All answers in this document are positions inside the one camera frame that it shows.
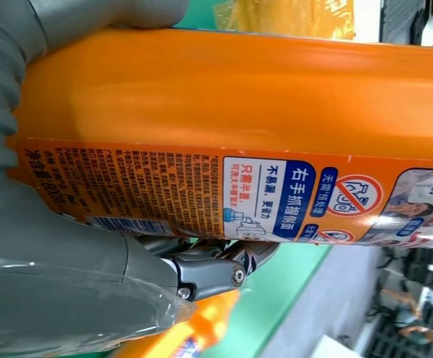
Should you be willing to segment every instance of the orange detergent bottle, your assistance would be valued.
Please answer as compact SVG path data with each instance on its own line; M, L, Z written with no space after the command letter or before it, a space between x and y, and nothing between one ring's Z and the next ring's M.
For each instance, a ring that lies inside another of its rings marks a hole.
M111 357L196 357L227 333L230 312L239 298L240 292L233 290L198 301L189 321L175 324L166 333L124 343Z
M101 229L433 247L433 48L106 30L15 114L10 174Z

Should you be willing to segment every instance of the gray plastic arm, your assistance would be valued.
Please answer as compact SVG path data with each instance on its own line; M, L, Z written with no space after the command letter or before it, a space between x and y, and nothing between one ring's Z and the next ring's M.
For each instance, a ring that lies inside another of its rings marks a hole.
M113 287L117 292L121 290L119 285L136 278L175 292L175 272L139 243L61 219L49 211L33 189L7 178L5 170L16 166L17 156L5 147L5 137L17 130L11 111L19 104L19 86L27 63L113 22L144 28L173 25L184 15L186 6L186 0L0 0L0 259L113 277L106 286L108 297L102 300L92 294L90 284L88 292L60 280L31 280L32 275L19 272L1 275L0 312L10 314L2 315L0 329L12 332L13 328L29 327L26 337L49 339L72 334L76 320L82 323L77 325L76 334L91 327L132 327L132 322L158 315L163 307L142 306L137 299L132 304L132 297L128 304L113 301ZM36 270L35 274L45 278L45 272ZM74 317L68 314L69 306L63 305L63 300L91 308ZM20 305L16 309L30 321L24 324L13 318L16 312L12 307L17 301ZM141 309L129 311L130 307ZM157 330L172 323L163 318Z

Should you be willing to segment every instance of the gray ribbed hose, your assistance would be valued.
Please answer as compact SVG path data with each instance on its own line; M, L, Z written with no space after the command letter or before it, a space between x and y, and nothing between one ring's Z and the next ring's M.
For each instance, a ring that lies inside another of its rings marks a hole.
M177 277L169 266L118 233L63 220L33 189L8 179L5 170L16 166L17 156L5 147L5 138L17 130L11 111L19 104L27 63L113 22L171 26L187 5L187 0L0 0L0 262L39 263L30 271L0 272L1 353L30 351L42 342L58 347L85 334L120 338L175 321L178 311L172 312L171 301L148 300L148 290L132 291L129 284L135 278L175 293ZM61 268L73 274L61 274Z

